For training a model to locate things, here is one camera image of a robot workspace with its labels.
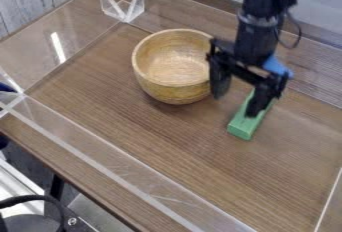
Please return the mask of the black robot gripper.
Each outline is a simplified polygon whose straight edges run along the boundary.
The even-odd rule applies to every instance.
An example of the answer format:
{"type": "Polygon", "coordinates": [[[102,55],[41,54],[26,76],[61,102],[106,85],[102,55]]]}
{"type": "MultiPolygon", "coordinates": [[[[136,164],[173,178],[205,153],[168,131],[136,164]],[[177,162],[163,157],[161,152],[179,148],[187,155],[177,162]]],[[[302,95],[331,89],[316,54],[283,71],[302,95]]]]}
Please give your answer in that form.
{"type": "Polygon", "coordinates": [[[245,117],[255,118],[272,99],[282,96],[290,69],[273,54],[260,62],[248,62],[235,54],[233,43],[217,38],[209,39],[205,59],[209,63],[209,89],[215,99],[227,93],[232,76],[255,87],[244,113],[245,117]]]}

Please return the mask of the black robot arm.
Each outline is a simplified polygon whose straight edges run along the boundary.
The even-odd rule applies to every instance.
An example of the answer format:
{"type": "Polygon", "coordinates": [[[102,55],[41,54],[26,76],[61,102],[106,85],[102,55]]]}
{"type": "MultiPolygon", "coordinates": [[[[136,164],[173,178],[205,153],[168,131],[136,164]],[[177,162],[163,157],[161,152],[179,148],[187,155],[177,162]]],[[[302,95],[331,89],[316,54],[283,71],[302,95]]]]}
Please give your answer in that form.
{"type": "Polygon", "coordinates": [[[292,18],[290,8],[295,4],[296,0],[243,0],[235,40],[209,40],[211,94],[215,98],[225,94],[232,77],[251,84],[253,94],[244,111],[248,118],[256,117],[282,96],[292,78],[291,70],[275,57],[275,49],[283,44],[283,21],[292,18]]]}

